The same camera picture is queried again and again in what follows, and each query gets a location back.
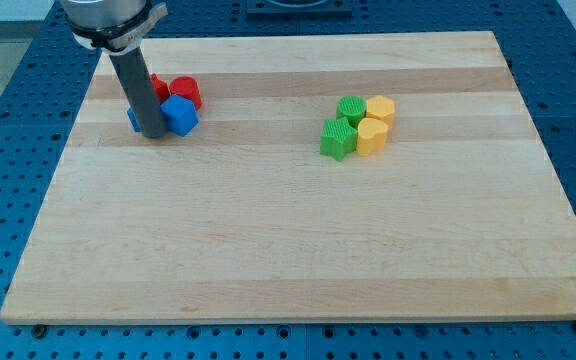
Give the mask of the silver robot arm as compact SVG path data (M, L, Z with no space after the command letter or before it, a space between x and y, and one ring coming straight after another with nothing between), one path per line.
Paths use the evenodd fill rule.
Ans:
M168 15L167 4L151 0L60 0L74 39L111 56L135 50Z

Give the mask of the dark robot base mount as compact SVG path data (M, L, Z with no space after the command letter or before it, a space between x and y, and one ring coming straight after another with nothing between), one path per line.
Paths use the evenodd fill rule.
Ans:
M350 15L353 5L353 0L247 0L246 15L248 17Z

